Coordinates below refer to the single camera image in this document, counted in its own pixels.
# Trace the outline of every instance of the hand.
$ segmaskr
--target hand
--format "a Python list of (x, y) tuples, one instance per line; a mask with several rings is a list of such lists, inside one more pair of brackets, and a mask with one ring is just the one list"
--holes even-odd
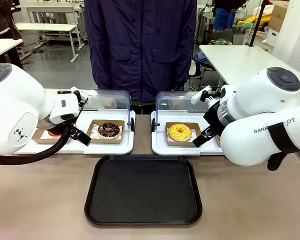
[(112, 97), (102, 98), (101, 104), (105, 109), (117, 109), (117, 101)]

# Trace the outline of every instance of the white tray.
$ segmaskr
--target white tray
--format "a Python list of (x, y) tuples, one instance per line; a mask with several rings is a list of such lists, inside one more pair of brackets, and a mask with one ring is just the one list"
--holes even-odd
[[(130, 118), (136, 121), (136, 113), (130, 112)], [(96, 119), (109, 119), (109, 120), (124, 120), (125, 124), (128, 122), (127, 110), (124, 109), (99, 109), (98, 111), (82, 111), (75, 126), (87, 133), (92, 120)], [(85, 146), (79, 141), (70, 139), (70, 142), (58, 151), (58, 154), (127, 154), (131, 152), (134, 145), (134, 132), (129, 130), (128, 125), (124, 128), (123, 138), (120, 144), (93, 144)], [(37, 154), (47, 150), (53, 144), (38, 144), (30, 140), (22, 149), (16, 154)]]
[[(156, 112), (153, 111), (151, 113), (151, 121), (155, 118)], [(168, 146), (166, 135), (167, 122), (198, 123), (201, 131), (209, 126), (203, 118), (202, 112), (160, 110), (158, 115), (160, 126), (157, 126), (156, 130), (151, 133), (152, 150), (156, 154), (174, 156), (224, 155), (215, 137), (201, 147)]]

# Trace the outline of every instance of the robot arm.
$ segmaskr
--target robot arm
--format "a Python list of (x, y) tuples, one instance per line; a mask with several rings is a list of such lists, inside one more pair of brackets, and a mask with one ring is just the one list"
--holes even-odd
[(300, 82), (280, 67), (265, 69), (237, 91), (223, 86), (221, 99), (202, 92), (210, 124), (193, 143), (199, 147), (215, 135), (232, 162), (252, 166), (268, 161), (278, 169), (288, 153), (300, 150)]
[[(48, 94), (32, 76), (12, 64), (0, 64), (0, 154), (26, 145), (37, 127), (61, 134), (79, 115), (76, 94)], [(88, 145), (90, 138), (71, 124), (70, 137)]]

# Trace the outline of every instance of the black tray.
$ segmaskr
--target black tray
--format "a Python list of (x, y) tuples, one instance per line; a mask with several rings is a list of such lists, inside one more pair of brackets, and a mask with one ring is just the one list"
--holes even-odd
[(97, 225), (189, 225), (202, 204), (186, 158), (111, 155), (95, 166), (84, 212)]

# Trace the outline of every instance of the blue shorts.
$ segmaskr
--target blue shorts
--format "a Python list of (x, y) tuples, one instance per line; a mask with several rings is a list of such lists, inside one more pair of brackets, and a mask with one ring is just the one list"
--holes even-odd
[(217, 8), (215, 12), (213, 29), (222, 31), (224, 29), (232, 29), (235, 22), (236, 12), (228, 12), (222, 8)]

